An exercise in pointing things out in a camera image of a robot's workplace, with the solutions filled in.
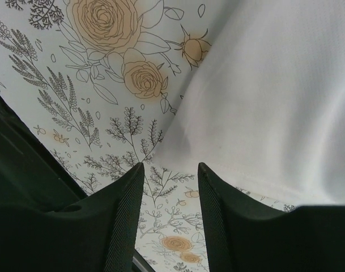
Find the white t shirt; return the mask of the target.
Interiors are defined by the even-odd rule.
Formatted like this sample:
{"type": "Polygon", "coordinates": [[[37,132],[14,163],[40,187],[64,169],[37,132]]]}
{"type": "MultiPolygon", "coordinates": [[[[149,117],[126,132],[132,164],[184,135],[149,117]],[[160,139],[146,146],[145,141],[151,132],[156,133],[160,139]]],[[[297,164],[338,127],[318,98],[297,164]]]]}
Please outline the white t shirt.
{"type": "Polygon", "coordinates": [[[291,205],[345,205],[345,1],[239,1],[155,155],[291,205]]]}

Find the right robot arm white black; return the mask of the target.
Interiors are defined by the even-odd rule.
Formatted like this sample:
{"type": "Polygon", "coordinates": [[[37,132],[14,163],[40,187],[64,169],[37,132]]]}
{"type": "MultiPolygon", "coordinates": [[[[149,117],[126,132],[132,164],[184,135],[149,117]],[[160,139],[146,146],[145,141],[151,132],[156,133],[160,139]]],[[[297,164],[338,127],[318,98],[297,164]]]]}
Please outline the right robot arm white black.
{"type": "MultiPolygon", "coordinates": [[[[78,185],[0,97],[0,271],[155,271],[135,240],[144,165],[109,157],[116,181],[78,185]]],[[[190,240],[161,236],[165,271],[345,271],[345,206],[277,210],[198,168],[202,211],[190,240]]]]}

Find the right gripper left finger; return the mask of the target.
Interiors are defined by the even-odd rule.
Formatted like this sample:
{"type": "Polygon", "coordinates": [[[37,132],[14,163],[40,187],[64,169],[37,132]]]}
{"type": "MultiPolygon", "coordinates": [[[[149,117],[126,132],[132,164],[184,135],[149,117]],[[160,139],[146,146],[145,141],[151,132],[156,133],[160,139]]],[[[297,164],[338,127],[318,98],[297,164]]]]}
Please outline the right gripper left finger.
{"type": "Polygon", "coordinates": [[[144,165],[58,211],[0,205],[0,271],[131,271],[144,165]]]}

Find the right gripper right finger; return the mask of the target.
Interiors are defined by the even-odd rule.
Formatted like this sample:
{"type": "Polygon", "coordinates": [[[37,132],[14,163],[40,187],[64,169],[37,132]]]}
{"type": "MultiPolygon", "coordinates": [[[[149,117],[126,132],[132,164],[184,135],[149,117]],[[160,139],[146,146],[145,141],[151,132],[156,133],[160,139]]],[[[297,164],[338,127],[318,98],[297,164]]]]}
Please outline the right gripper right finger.
{"type": "Polygon", "coordinates": [[[198,187],[211,271],[345,271],[345,206],[276,210],[204,163],[198,187]]]}

